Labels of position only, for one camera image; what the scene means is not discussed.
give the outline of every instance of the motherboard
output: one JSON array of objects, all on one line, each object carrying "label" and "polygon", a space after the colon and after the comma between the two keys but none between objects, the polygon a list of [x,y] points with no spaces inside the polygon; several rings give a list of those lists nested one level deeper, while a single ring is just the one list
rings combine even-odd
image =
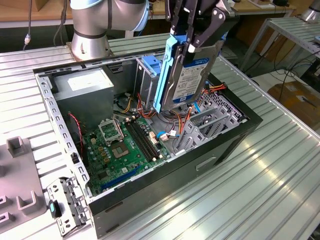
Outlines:
[{"label": "motherboard", "polygon": [[153,136],[150,125],[143,118],[103,123],[85,134],[84,152],[92,195],[99,195],[170,158],[166,147]]}]

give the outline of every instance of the ram slot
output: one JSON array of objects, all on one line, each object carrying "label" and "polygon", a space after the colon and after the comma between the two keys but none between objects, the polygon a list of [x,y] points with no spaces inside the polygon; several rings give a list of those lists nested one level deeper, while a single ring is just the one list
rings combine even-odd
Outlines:
[{"label": "ram slot", "polygon": [[159,154],[157,153],[157,151],[155,150],[154,146],[152,145],[152,143],[150,142],[150,140],[148,139],[148,137],[145,135],[145,133],[141,130],[140,126],[137,123],[133,123],[133,129],[138,133],[139,136],[141,137],[141,140],[146,144],[147,148],[149,151],[152,152],[153,157],[154,158],[158,158]]},{"label": "ram slot", "polygon": [[126,129],[131,134],[131,137],[133,138],[134,142],[139,147],[140,151],[143,153],[144,157],[147,159],[148,162],[152,161],[152,154],[148,151],[148,148],[145,146],[143,141],[141,141],[141,136],[137,134],[132,124],[127,124]]}]

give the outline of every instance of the blue pcie slot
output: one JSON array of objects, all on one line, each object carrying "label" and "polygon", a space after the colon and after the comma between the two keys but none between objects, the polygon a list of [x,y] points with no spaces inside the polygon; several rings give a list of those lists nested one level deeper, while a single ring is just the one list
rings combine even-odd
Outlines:
[{"label": "blue pcie slot", "polygon": [[124,181],[124,180],[126,180],[126,179],[128,179],[128,178],[130,178],[130,177],[132,177],[132,176],[134,176],[136,173],[137,173],[137,170],[140,168],[141,166],[138,166],[138,167],[136,167],[135,169],[133,169],[132,171],[129,171],[129,172],[127,172],[126,174],[124,174],[124,175],[122,175],[122,176],[119,176],[119,177],[117,177],[116,179],[113,179],[112,181],[110,181],[110,182],[107,182],[107,183],[105,183],[105,184],[102,184],[101,185],[101,191],[103,191],[104,189],[107,189],[107,188],[109,188],[109,187],[111,187],[111,186],[113,186],[113,185],[115,185],[115,184],[118,184],[118,183],[120,183],[120,182],[122,182],[122,181]]}]

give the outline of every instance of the open computer tower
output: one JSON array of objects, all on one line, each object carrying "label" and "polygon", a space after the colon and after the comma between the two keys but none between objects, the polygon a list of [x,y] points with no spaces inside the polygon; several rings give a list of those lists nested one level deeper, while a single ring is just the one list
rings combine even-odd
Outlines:
[{"label": "open computer tower", "polygon": [[163,52],[34,70],[72,173],[47,188],[62,236],[90,221],[98,238],[111,232],[224,161],[262,121],[226,85],[205,93],[223,84],[212,74],[194,105],[152,115],[159,75],[145,56]]}]

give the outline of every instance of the slotted metal table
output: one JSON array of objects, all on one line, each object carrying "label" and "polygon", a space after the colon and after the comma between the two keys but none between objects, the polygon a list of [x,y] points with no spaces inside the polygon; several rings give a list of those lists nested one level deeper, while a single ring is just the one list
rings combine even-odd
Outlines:
[{"label": "slotted metal table", "polygon": [[[318,52],[315,56],[320,57],[320,44],[314,41],[316,36],[320,36],[320,23],[307,23],[298,17],[268,18],[264,21],[249,49],[245,53],[240,70],[244,70],[248,60],[268,28],[274,29],[275,32],[265,45],[261,55],[266,52],[272,42],[276,39],[277,35],[280,34],[311,54]],[[298,57],[300,53],[301,52],[298,51],[293,58]]]},{"label": "slotted metal table", "polygon": [[[164,47],[167,34],[110,41],[117,54]],[[0,54],[0,144],[30,139],[46,187],[70,170],[32,69],[72,63],[66,46]],[[105,239],[307,239],[320,223],[320,137],[223,57],[211,71],[259,116],[223,163],[116,228]],[[61,239],[49,210],[0,239]],[[68,239],[95,239],[87,224]]]}]

